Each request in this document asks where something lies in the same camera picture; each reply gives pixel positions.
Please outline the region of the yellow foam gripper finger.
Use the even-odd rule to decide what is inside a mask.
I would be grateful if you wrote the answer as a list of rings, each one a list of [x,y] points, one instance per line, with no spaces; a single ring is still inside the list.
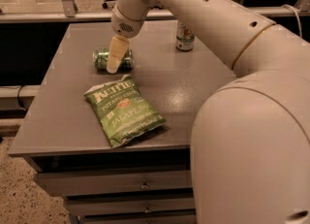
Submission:
[[[109,44],[107,71],[115,74],[121,64],[121,61],[129,48],[129,39],[122,35],[112,37]]]

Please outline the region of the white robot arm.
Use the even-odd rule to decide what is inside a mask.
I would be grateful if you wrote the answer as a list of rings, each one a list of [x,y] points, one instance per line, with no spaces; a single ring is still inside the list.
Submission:
[[[113,30],[137,36],[157,3],[236,76],[193,125],[198,223],[309,224],[309,43],[232,0],[117,0]]]

